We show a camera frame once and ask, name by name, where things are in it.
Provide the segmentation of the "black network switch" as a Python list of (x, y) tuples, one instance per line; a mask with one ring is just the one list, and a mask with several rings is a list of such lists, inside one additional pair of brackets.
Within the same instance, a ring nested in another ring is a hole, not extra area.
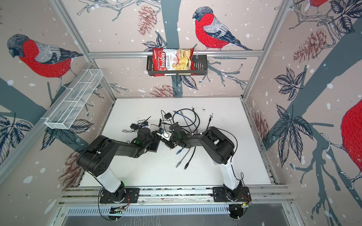
[(159, 143), (160, 143), (160, 141), (159, 141), (159, 140), (157, 140), (157, 141), (153, 141), (153, 142), (151, 143), (151, 145), (150, 145), (150, 147), (149, 147), (148, 151), (149, 151), (149, 152), (154, 152), (154, 153), (156, 153), (156, 152), (157, 152), (157, 150), (158, 150)]

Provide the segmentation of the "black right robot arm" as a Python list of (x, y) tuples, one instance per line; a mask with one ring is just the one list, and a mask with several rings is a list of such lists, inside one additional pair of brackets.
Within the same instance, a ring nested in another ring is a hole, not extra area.
[(171, 135), (164, 138), (167, 147), (182, 148), (203, 147), (210, 158), (220, 166), (223, 175), (223, 187), (230, 200), (235, 200), (243, 188), (242, 180), (237, 178), (232, 165), (232, 158), (236, 151), (234, 143), (223, 134), (224, 130), (209, 127), (202, 133), (186, 133), (178, 123), (169, 127)]

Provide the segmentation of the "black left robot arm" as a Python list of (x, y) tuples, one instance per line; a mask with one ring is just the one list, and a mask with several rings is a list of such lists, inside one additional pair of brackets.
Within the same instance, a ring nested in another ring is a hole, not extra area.
[(159, 142), (159, 136), (149, 128), (139, 129), (137, 137), (129, 143), (100, 135), (77, 157), (76, 163), (97, 180), (112, 202), (120, 203), (126, 197), (126, 190), (110, 168), (114, 157), (139, 158), (148, 151), (157, 151)]

